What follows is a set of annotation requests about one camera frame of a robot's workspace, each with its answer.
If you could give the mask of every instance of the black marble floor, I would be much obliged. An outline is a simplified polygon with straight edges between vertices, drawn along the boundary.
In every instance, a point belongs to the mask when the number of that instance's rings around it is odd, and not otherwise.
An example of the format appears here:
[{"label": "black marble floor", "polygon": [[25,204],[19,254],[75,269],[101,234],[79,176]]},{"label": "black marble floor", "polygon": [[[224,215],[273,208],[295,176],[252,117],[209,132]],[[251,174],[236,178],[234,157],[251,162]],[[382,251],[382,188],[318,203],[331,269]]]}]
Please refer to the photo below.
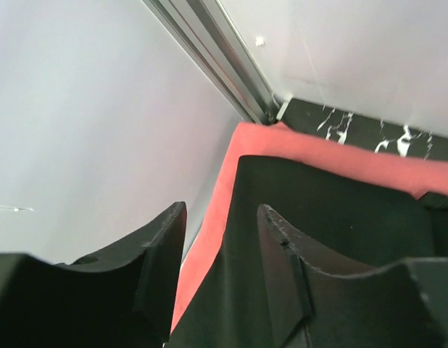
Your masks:
[{"label": "black marble floor", "polygon": [[282,122],[300,133],[376,153],[448,161],[448,138],[299,99],[289,102]]}]

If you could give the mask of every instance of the white surface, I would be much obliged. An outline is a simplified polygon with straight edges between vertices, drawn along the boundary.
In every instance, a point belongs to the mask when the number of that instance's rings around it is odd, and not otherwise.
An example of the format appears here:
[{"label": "white surface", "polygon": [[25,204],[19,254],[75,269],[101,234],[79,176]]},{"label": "white surface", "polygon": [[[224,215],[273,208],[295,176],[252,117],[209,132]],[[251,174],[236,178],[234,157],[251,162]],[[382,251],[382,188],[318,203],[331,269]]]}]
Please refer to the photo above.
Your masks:
[{"label": "white surface", "polygon": [[285,99],[448,136],[448,0],[221,2]]},{"label": "white surface", "polygon": [[140,0],[0,0],[0,252],[75,258],[172,202],[198,230],[236,111]]}]

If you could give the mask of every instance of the red carpet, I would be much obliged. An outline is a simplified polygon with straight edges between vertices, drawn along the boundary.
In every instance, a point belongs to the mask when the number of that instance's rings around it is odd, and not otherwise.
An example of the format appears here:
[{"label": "red carpet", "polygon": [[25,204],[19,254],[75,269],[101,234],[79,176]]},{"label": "red carpet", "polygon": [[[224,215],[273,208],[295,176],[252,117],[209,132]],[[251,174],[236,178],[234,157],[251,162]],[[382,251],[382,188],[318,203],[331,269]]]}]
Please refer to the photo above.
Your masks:
[{"label": "red carpet", "polygon": [[172,330],[220,248],[238,159],[246,154],[296,160],[358,181],[406,191],[415,198],[428,191],[448,195],[448,162],[374,154],[295,133],[282,124],[267,127],[241,123],[233,134],[202,228],[181,269]]}]

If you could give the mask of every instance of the white veining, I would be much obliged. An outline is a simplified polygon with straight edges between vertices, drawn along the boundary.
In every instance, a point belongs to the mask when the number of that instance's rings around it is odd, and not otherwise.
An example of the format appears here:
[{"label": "white veining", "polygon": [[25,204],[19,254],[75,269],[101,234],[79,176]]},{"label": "white veining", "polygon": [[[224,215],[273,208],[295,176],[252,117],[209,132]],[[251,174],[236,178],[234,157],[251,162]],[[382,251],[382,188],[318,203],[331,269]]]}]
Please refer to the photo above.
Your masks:
[{"label": "white veining", "polygon": [[349,112],[347,117],[348,121],[345,130],[343,132],[339,130],[337,131],[337,134],[340,136],[338,143],[342,145],[345,144],[345,140],[347,139],[349,124],[351,123],[351,121],[353,121],[353,112]]},{"label": "white veining", "polygon": [[[331,131],[335,131],[337,136],[339,136],[339,139],[338,139],[337,142],[339,144],[345,144],[345,141],[346,141],[347,135],[348,135],[349,124],[351,123],[351,121],[353,121],[353,115],[354,115],[353,112],[349,112],[348,114],[344,113],[341,116],[341,120],[340,120],[340,123],[338,125],[329,125],[328,129],[327,129],[327,135],[325,136],[325,139],[329,140],[331,138],[331,136],[332,136]],[[345,130],[338,130],[343,125],[343,122],[344,122],[345,119],[348,119],[347,120],[347,127],[345,128]]]},{"label": "white veining", "polygon": [[432,150],[432,147],[434,146],[434,144],[432,143],[432,140],[434,139],[434,135],[432,133],[428,134],[428,139],[427,139],[427,152],[426,155],[424,156],[424,159],[428,159],[428,156],[430,156],[430,151]]},{"label": "white veining", "polygon": [[427,152],[426,155],[424,156],[424,159],[427,159],[428,156],[430,156],[430,152],[433,146],[432,140],[434,138],[434,136],[432,135],[432,133],[426,133],[426,132],[419,132],[418,135],[412,135],[411,134],[411,130],[409,125],[403,125],[403,135],[400,136],[399,138],[393,138],[393,139],[388,139],[385,137],[385,135],[383,134],[383,126],[384,126],[384,122],[383,120],[381,120],[381,135],[382,135],[382,141],[380,143],[377,144],[376,149],[374,150],[375,153],[379,152],[381,148],[387,149],[387,147],[389,146],[390,143],[392,142],[396,142],[397,143],[397,151],[398,154],[401,157],[406,157],[407,153],[409,152],[410,146],[412,144],[412,141],[415,139],[419,139],[421,136],[425,136],[428,135],[428,139],[427,139]]},{"label": "white veining", "polygon": [[389,147],[390,144],[390,140],[383,140],[380,143],[378,143],[378,145],[376,146],[376,149],[374,150],[374,153],[378,153],[378,150],[381,149],[381,147],[383,147],[384,149],[386,149],[387,147]]},{"label": "white veining", "polygon": [[327,118],[318,126],[318,130],[320,130],[325,123],[331,118],[331,115],[335,112],[335,107],[328,113]]},{"label": "white veining", "polygon": [[414,139],[414,137],[411,135],[410,127],[408,125],[403,125],[403,130],[405,131],[405,134],[398,138],[397,148],[399,155],[401,157],[406,157],[407,151],[411,145],[411,139]]}]

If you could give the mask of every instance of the scratch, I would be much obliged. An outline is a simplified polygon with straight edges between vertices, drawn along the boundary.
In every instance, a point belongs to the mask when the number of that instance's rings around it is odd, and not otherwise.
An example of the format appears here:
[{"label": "scratch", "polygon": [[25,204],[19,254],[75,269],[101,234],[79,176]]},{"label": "scratch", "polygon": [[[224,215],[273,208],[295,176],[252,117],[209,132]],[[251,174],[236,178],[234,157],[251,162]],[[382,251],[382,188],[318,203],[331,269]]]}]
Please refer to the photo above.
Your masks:
[{"label": "scratch", "polygon": [[308,58],[308,62],[309,62],[310,65],[311,65],[311,71],[312,71],[312,74],[314,75],[314,79],[315,79],[315,82],[316,82],[316,86],[318,87],[320,97],[321,97],[322,100],[323,100],[323,104],[324,104],[324,106],[323,106],[323,110],[324,110],[324,109],[325,109],[325,105],[327,104],[327,99],[326,99],[325,96],[324,96],[323,89],[320,87],[320,79],[319,79],[319,76],[318,76],[318,72],[317,72],[317,70],[316,70],[316,68],[315,68],[315,66],[314,66],[314,62],[313,62],[313,60],[312,60],[312,56],[311,56],[310,49],[308,49],[307,42],[306,42],[306,40],[304,39],[304,37],[305,37],[305,36],[304,36],[304,30],[303,30],[303,28],[302,28],[301,23],[299,23],[299,29],[300,29],[300,31],[301,31],[300,38],[301,38],[301,41],[302,41],[302,43],[303,43],[304,50],[306,51],[306,56],[307,56],[307,58]]},{"label": "scratch", "polygon": [[0,205],[0,212],[20,212],[22,210],[27,210],[33,212],[33,208],[21,208],[21,207],[11,207],[9,205]]}]

